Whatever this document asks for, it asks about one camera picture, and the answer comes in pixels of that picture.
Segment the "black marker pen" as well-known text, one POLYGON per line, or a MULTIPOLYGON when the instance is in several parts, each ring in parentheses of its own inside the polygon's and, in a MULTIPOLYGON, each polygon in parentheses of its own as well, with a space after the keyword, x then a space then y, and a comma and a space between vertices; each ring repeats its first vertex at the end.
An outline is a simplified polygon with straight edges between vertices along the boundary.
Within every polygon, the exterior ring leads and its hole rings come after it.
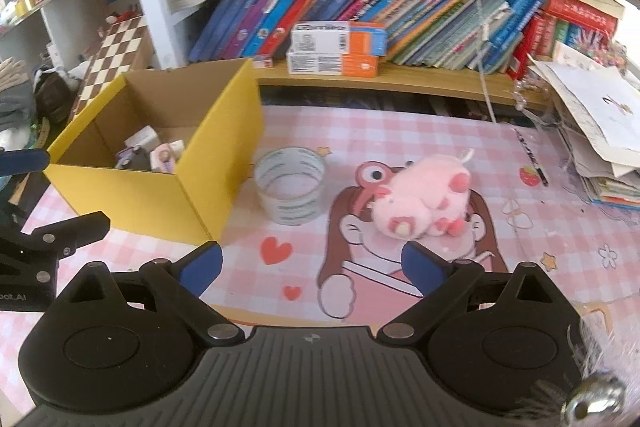
POLYGON ((544 174, 544 170, 542 170, 541 165, 539 165, 539 162, 536 156, 534 155, 533 150, 529 147, 528 143, 526 142, 524 135, 522 135, 521 132, 519 132, 518 129, 515 129, 515 128, 514 128, 514 132, 516 134, 516 137, 518 138, 518 142, 521 143, 521 146, 524 148, 525 153, 528 156, 530 162, 532 163, 534 170, 538 174, 542 185, 549 186, 549 180, 544 174))

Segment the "upper white orange box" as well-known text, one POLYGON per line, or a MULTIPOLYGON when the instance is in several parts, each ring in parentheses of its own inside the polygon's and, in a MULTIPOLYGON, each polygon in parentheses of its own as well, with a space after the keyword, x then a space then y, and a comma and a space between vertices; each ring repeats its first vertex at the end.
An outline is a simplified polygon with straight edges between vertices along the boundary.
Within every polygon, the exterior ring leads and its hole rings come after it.
POLYGON ((377 23, 325 20, 296 24, 290 50, 297 53, 338 53, 384 56, 387 32, 377 23))

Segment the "checkered brown white box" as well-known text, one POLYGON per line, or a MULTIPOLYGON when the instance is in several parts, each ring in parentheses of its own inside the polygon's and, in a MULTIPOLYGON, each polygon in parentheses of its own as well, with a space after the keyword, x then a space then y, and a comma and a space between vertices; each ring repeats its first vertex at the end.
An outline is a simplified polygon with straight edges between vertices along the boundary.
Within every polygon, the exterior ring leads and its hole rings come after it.
POLYGON ((147 69, 154 49, 143 15, 116 23, 93 55, 67 121, 73 121, 114 79, 147 69))

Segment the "pink plush pig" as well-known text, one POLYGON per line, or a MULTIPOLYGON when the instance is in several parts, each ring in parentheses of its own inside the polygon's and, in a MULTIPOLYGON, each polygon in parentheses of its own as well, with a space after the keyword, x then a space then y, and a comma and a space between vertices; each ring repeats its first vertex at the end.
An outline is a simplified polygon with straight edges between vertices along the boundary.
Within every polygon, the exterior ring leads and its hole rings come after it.
POLYGON ((460 236, 466 229, 472 150, 431 155, 402 169, 374 193, 372 221, 379 232, 415 241, 422 236, 460 236))

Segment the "clear packing tape roll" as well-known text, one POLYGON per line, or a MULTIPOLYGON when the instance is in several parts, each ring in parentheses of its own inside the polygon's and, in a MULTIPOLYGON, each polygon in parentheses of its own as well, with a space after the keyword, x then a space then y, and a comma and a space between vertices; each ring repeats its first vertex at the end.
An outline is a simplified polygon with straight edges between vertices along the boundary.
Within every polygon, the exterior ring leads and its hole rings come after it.
POLYGON ((265 214, 278 225, 303 225, 322 210, 326 163, 313 150, 287 146, 255 162, 253 180, 265 214))

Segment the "white foam block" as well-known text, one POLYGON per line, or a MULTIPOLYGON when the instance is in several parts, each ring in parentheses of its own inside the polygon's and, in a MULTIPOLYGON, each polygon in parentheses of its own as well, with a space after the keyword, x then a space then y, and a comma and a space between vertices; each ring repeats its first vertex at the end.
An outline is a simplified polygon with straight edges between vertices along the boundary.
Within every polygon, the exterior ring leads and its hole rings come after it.
POLYGON ((170 142, 168 146, 171 149, 171 152, 174 154, 175 158, 177 159, 179 159, 182 156, 184 149, 186 148, 182 140, 170 142))

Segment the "white orange box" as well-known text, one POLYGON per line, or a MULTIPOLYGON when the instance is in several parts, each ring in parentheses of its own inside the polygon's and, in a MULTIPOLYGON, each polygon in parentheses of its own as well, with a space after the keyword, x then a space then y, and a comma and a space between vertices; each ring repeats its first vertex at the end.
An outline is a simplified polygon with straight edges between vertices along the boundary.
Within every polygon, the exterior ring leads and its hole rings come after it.
POLYGON ((291 75, 320 75, 374 78, 378 75, 378 57, 366 54, 299 53, 286 54, 291 75))
POLYGON ((384 56, 387 32, 377 23, 325 20, 296 24, 290 50, 297 53, 338 53, 384 56))

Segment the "grey toy truck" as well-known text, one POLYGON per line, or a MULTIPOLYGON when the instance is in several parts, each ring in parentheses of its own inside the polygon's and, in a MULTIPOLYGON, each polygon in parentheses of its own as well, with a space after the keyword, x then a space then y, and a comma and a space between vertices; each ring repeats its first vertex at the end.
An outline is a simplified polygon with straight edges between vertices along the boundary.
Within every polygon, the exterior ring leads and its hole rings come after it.
POLYGON ((115 168, 130 171, 150 171, 150 154, 140 145, 126 147, 116 155, 115 168))

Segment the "pink utility knife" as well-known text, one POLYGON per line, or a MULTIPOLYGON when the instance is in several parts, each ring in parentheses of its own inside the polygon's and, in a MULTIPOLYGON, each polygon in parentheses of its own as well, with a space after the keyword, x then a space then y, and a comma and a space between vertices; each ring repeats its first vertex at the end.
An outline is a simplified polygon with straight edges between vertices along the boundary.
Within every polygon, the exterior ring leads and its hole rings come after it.
POLYGON ((160 144, 150 153, 150 166, 153 172, 173 173, 176 158, 167 143, 160 144))

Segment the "row of colourful books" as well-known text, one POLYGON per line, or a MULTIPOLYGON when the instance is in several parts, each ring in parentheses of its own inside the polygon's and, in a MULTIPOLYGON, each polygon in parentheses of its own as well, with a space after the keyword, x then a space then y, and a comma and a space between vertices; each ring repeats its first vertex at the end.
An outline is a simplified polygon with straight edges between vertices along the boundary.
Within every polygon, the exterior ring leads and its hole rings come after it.
POLYGON ((218 0, 191 46, 192 63, 251 58, 262 66, 286 54, 298 23, 377 23, 387 61, 406 67, 515 75, 527 31, 544 0, 218 0))

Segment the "yellow cardboard box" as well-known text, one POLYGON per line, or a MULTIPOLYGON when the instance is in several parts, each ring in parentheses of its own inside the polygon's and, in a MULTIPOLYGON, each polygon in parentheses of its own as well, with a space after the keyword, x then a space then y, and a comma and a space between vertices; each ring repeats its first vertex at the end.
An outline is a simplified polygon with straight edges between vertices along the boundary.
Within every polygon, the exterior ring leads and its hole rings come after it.
POLYGON ((138 70, 112 81, 49 148, 46 175, 77 213, 199 244, 219 239, 262 136, 250 61, 138 70))

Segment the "silver bell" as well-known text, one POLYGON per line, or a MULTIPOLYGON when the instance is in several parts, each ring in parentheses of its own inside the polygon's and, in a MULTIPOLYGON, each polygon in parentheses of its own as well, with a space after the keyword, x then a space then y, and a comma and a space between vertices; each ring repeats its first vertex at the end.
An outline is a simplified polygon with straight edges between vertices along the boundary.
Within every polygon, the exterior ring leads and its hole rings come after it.
POLYGON ((585 377, 562 405, 564 426, 599 426, 623 413, 626 385, 612 372, 585 377))

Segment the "red thick dictionary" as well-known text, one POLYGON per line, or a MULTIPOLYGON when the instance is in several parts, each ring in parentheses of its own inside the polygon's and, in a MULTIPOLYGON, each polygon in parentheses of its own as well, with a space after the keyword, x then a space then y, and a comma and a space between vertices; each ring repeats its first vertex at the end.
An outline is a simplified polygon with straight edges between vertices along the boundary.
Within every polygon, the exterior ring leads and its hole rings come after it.
POLYGON ((613 37, 617 29, 614 16, 579 0, 546 0, 544 9, 551 15, 583 28, 613 37))

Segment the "stack of papers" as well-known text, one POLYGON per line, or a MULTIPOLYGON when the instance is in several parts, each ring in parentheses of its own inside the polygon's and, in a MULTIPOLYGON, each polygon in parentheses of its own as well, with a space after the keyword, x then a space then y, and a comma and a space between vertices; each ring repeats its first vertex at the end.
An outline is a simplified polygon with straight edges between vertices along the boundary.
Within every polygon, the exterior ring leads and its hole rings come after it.
POLYGON ((590 202, 639 208, 639 85, 566 46, 529 70, 550 90, 570 165, 590 202))

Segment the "white power adapter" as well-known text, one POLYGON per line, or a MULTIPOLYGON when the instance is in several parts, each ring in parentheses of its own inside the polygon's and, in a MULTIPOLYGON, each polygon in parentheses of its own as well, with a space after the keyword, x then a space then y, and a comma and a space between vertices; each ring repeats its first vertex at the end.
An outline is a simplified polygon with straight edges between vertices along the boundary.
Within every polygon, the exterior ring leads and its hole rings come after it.
POLYGON ((125 140, 126 147, 141 147, 152 152, 160 145, 160 137, 151 126, 145 126, 125 140))

